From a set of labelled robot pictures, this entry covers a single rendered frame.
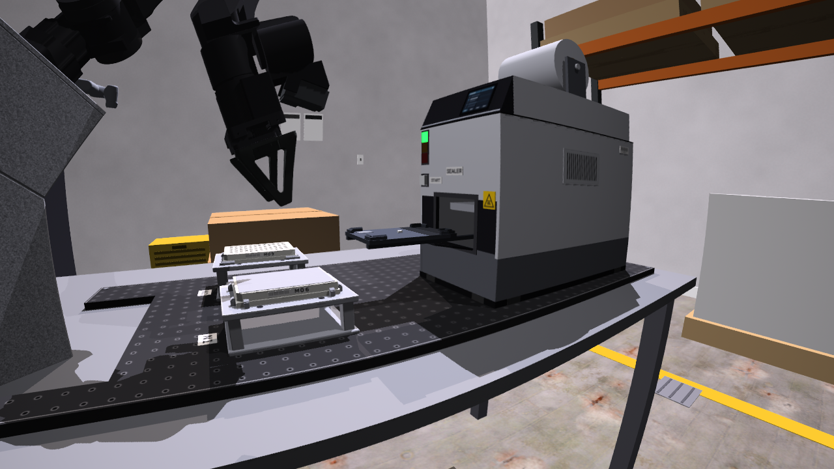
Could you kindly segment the white foil roll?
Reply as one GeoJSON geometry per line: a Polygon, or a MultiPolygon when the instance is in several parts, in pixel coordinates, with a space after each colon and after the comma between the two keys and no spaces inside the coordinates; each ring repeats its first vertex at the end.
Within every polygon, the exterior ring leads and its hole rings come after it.
{"type": "Polygon", "coordinates": [[[566,91],[566,56],[586,63],[587,89],[589,72],[586,57],[580,46],[571,39],[559,40],[553,44],[508,57],[498,68],[498,79],[517,76],[566,91]]]}

